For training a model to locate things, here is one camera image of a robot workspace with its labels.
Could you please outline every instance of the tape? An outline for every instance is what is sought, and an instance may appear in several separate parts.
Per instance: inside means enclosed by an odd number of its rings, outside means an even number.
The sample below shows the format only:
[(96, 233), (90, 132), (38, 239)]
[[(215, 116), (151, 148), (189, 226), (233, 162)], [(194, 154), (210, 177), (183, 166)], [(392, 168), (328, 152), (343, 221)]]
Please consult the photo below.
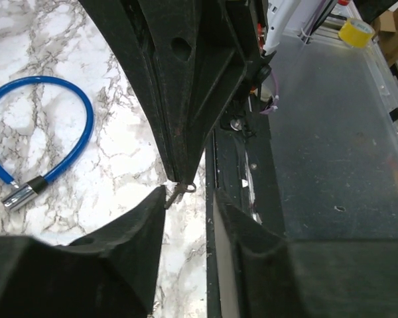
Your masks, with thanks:
[(374, 29), (358, 19), (348, 19), (339, 31), (339, 37), (355, 48), (365, 48), (373, 35)]

